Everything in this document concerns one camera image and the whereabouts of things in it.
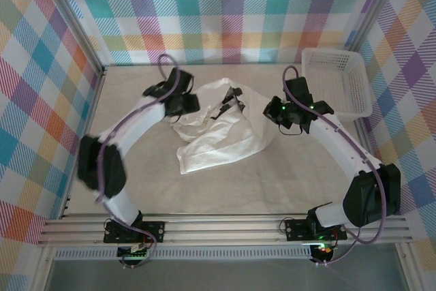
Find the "white perforated plastic basket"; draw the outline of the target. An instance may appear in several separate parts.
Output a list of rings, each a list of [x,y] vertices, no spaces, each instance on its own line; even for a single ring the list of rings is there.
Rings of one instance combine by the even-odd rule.
[[[340,121],[371,116],[373,106],[362,55],[334,48],[305,48],[302,73],[313,99],[324,100]]]

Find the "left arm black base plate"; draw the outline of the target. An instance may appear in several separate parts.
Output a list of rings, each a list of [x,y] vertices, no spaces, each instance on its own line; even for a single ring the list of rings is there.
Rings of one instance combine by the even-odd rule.
[[[163,221],[140,221],[135,230],[127,228],[120,223],[108,219],[104,223],[104,243],[150,243],[152,238],[136,229],[152,234],[158,243],[164,240],[165,223]]]

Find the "white t-shirt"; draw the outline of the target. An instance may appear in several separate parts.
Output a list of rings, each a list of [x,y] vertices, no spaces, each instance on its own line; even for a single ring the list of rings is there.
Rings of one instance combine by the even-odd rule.
[[[222,78],[195,94],[200,110],[171,123],[187,143],[176,152],[181,174],[245,159],[278,135],[276,125],[263,115],[268,98],[248,86]]]

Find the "aluminium frame leg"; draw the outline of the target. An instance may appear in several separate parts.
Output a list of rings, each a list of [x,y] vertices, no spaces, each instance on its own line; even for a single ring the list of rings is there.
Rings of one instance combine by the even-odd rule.
[[[414,257],[411,244],[395,243],[395,247],[409,291],[424,291],[418,269],[418,262]]]
[[[37,266],[29,291],[45,290],[54,257],[54,247],[40,248],[40,255],[38,257]]]

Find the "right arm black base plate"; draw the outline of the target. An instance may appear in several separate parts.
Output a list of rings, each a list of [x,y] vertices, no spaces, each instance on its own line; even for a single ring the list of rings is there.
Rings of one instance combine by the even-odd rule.
[[[347,240],[347,233],[341,226],[322,227],[306,219],[287,219],[285,235],[287,241],[342,241]]]

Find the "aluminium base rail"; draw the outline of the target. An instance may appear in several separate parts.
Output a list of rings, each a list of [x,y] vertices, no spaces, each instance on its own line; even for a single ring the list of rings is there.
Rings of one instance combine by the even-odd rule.
[[[163,242],[167,246],[233,246],[233,245],[285,245],[319,244],[318,241],[287,241],[286,235],[279,231],[279,223],[285,217],[304,219],[304,215],[146,215],[143,221],[163,221],[165,233]],[[85,246],[85,245],[132,245],[133,243],[104,243],[104,223],[110,219],[104,214],[71,214],[62,219],[45,223],[38,241],[40,246]],[[375,236],[378,223],[357,228],[351,224],[341,225],[347,233],[347,240],[337,241],[339,245],[350,244],[352,235],[362,239]]]

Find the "aluminium corner post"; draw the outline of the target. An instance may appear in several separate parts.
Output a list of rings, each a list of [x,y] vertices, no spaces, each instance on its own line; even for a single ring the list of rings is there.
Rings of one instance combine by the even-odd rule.
[[[364,0],[364,5],[358,13],[357,20],[348,34],[344,49],[358,52],[369,31],[375,24],[387,0]]]
[[[55,5],[58,7],[58,11],[61,13],[68,27],[72,30],[74,37],[77,39],[78,44],[81,46],[87,59],[90,61],[93,69],[103,76],[105,67],[102,61],[99,59],[97,52],[95,51],[90,39],[88,38],[85,30],[79,22],[77,15],[74,13],[68,0],[54,0]]]

